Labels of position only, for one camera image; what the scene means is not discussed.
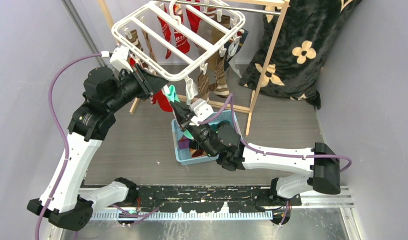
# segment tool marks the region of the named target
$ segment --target red and white sock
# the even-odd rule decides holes
[[[167,42],[171,43],[171,30],[170,25],[166,23],[163,19],[158,17],[158,20],[161,24],[161,29],[163,30],[164,38]],[[167,53],[165,55],[165,59],[168,59],[171,56],[171,51],[167,49]]]
[[[174,5],[174,14],[180,16],[180,19],[182,19],[183,24],[183,14],[180,4]],[[183,34],[176,31],[176,29],[174,30],[174,38],[176,40],[176,48],[179,49],[184,54],[188,53],[190,50],[188,39]]]
[[[198,11],[201,11],[201,8],[196,5],[192,5],[194,8],[196,8]],[[201,21],[201,18],[195,15],[193,12],[189,11],[188,9],[186,10],[186,15],[188,16],[189,23],[191,25],[191,30],[194,33],[198,32],[198,27],[199,27],[199,22]]]

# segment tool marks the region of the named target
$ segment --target red sock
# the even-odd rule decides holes
[[[163,30],[164,38],[167,42],[171,43],[171,30],[170,25],[166,23],[163,19],[158,18],[160,20],[161,29]],[[167,49],[167,53],[165,55],[165,59],[168,59],[171,56],[171,51]]]
[[[167,97],[163,94],[161,90],[158,91],[157,94],[155,94],[151,98],[151,104],[156,104],[156,103],[158,103],[158,105],[163,111],[168,112],[168,113],[173,112],[173,109],[171,108],[171,105],[168,102]]]
[[[196,5],[192,5],[194,8],[196,8],[198,11],[201,11],[199,6]],[[188,9],[186,9],[186,15],[188,16],[189,19],[189,23],[191,25],[191,30],[194,33],[198,32],[198,27],[199,27],[199,22],[201,21],[201,18],[198,17],[197,15],[195,15],[193,12],[189,11]]]
[[[183,14],[180,4],[174,5],[174,14],[180,16],[180,19],[182,19],[183,24]],[[188,53],[190,50],[188,39],[185,38],[183,34],[176,31],[176,29],[174,30],[174,38],[176,39],[176,48],[179,49],[184,54]]]

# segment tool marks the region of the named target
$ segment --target wooden frame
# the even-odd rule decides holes
[[[111,16],[111,13],[108,10],[108,6],[105,2],[105,0],[97,0],[99,3],[99,7],[101,8],[102,14],[104,15],[108,26],[111,28],[114,25],[114,20]],[[264,76],[267,72],[267,67],[270,63],[270,59],[271,56],[273,54],[274,51],[274,47],[276,45],[277,42],[277,38],[279,37],[279,33],[280,33],[280,29],[282,27],[283,21],[285,20],[285,16],[286,16],[286,11],[288,10],[289,7],[289,1],[290,0],[224,0],[227,2],[236,2],[236,3],[246,3],[246,4],[256,4],[256,5],[263,5],[263,6],[274,6],[274,7],[281,7],[282,9],[280,10],[280,16],[279,19],[277,20],[276,23],[276,27],[274,29],[273,32],[273,36],[270,42],[270,46],[267,52],[267,56],[266,59],[264,60],[264,65],[263,65],[263,69],[261,71],[260,74],[260,78],[258,80],[258,84],[257,84],[257,88],[255,90],[252,91],[252,95],[251,95],[251,102],[250,102],[250,106],[246,107],[246,106],[239,106],[239,105],[233,105],[233,109],[235,112],[239,112],[239,113],[245,113],[248,114],[248,121],[246,124],[246,130],[245,130],[245,136],[249,135],[249,129],[251,127],[251,119],[252,119],[252,113],[254,111],[255,108],[255,104],[257,102],[257,98],[258,95],[260,93],[260,89],[261,89],[261,84],[262,81],[264,79]],[[186,101],[186,96],[184,95],[179,95],[179,99],[181,101]],[[132,107],[130,108],[130,114],[133,114],[137,105],[139,104],[139,99],[135,99],[133,101]],[[218,101],[212,101],[210,100],[208,102],[209,105],[211,105],[212,107],[215,108],[220,108],[223,105],[223,102],[218,102]]]

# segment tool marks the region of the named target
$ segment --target metal rod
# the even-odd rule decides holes
[[[171,0],[156,0],[157,2],[165,2],[169,3]],[[227,10],[234,10],[234,11],[241,11],[241,12],[248,12],[248,13],[255,13],[255,14],[267,14],[267,15],[276,15],[280,16],[280,12],[278,11],[265,11],[265,10],[258,10],[258,9],[251,9],[251,8],[243,8],[243,7],[233,7],[233,6],[220,6],[220,5],[212,5],[200,2],[191,2],[191,1],[177,1],[177,4],[184,4],[184,5],[193,5],[193,6],[201,6],[201,7],[209,7],[209,8],[216,8],[216,9],[227,9]]]

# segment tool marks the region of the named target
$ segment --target white plastic drying rack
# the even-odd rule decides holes
[[[209,0],[210,2],[220,5],[220,6],[228,6],[223,1],[220,0]],[[139,59],[146,62],[150,68],[154,69],[158,74],[160,74],[163,78],[167,79],[171,82],[176,82],[179,80],[184,80],[188,78],[189,74],[197,69],[198,67],[201,68],[202,71],[206,71],[206,64],[205,61],[210,58],[216,52],[219,52],[220,55],[224,55],[226,50],[224,48],[224,44],[229,41],[231,38],[237,38],[237,32],[243,27],[245,24],[245,16],[240,11],[235,10],[225,10],[233,16],[232,26],[231,29],[227,29],[221,24],[217,23],[213,19],[209,18],[201,11],[198,11],[196,8],[186,5],[186,8],[193,12],[195,15],[199,16],[203,21],[206,21],[216,29],[220,30],[224,33],[224,36],[215,44],[211,44],[205,39],[203,39],[198,34],[191,31],[185,25],[181,23],[180,17],[176,16],[173,12],[173,6],[177,2],[177,0],[173,0],[170,2],[169,7],[169,14],[164,11],[164,3],[158,1],[149,1],[149,3],[145,4],[144,6],[140,7],[138,10],[132,12],[125,18],[121,19],[120,21],[116,22],[112,28],[111,33],[113,36],[124,46],[128,47],[130,51]],[[192,60],[186,54],[182,53],[178,50],[175,46],[171,43],[167,42],[164,38],[162,38],[158,33],[154,32],[150,29],[145,23],[143,22],[143,18],[141,16],[146,13],[147,11],[154,12],[158,17],[176,29],[179,33],[187,36],[189,40],[192,40],[198,46],[205,49],[205,53],[201,55],[196,60]],[[218,18],[221,17],[222,9],[217,10]],[[147,32],[149,35],[153,36],[158,42],[172,51],[174,54],[178,55],[182,60],[184,60],[188,66],[182,70],[178,74],[171,74],[167,72],[162,66],[160,66],[157,62],[152,60],[146,53],[141,51],[135,45],[133,45],[126,37],[125,37],[125,26],[130,22],[134,22],[137,24],[141,29]]]

